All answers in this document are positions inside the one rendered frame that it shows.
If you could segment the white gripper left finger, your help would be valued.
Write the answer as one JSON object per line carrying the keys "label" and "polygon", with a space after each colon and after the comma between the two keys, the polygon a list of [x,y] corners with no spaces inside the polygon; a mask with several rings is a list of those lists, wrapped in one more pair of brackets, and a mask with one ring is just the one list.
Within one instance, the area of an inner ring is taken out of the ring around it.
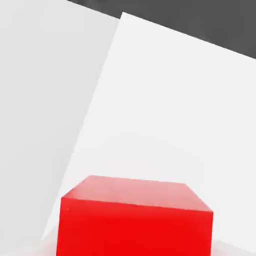
{"label": "white gripper left finger", "polygon": [[48,238],[28,248],[23,256],[56,256],[57,239]]}

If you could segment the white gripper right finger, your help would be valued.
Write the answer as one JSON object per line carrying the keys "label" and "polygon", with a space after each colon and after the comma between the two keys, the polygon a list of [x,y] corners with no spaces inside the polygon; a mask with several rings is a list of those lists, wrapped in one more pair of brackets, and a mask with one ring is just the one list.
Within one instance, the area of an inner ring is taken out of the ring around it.
{"label": "white gripper right finger", "polygon": [[214,239],[211,243],[210,256],[253,256],[253,253]]}

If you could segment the small red cube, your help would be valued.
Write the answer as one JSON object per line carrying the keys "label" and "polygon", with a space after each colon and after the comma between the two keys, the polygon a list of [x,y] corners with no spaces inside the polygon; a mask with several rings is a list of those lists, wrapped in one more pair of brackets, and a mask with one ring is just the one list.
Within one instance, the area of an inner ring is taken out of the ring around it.
{"label": "small red cube", "polygon": [[56,256],[211,256],[213,216],[186,184],[90,175],[61,198]]}

